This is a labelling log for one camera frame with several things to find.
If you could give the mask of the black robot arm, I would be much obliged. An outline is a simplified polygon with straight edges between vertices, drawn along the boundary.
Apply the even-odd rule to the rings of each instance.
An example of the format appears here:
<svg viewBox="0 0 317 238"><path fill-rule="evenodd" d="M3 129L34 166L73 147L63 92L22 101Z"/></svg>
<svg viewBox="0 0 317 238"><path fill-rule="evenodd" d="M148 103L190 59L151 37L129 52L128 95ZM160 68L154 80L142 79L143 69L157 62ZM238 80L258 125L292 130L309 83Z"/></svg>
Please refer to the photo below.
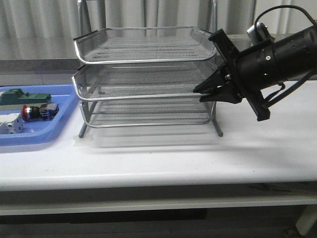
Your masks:
<svg viewBox="0 0 317 238"><path fill-rule="evenodd" d="M311 26L275 42L261 24L259 42L239 51L220 29L209 40L224 63L193 90L201 102L238 104L246 99L258 121L270 118L269 107L317 73L317 28Z"/></svg>

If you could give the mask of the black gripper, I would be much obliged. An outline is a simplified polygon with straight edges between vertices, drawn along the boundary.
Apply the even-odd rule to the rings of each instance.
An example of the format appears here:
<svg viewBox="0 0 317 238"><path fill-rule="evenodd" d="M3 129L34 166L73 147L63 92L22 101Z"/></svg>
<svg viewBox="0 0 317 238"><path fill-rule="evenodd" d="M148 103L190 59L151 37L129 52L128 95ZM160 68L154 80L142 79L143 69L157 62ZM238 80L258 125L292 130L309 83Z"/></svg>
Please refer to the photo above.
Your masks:
<svg viewBox="0 0 317 238"><path fill-rule="evenodd" d="M243 51L238 51L225 32L220 29L213 33L210 41L214 43L224 59L234 85L252 107L257 121L270 118L270 111L264 106L262 89L274 83L274 57L272 54L272 39L268 38ZM207 94L200 102L227 102L238 104L242 102L239 92L231 87L226 79L226 72L216 70L205 81L197 85L193 92Z"/></svg>

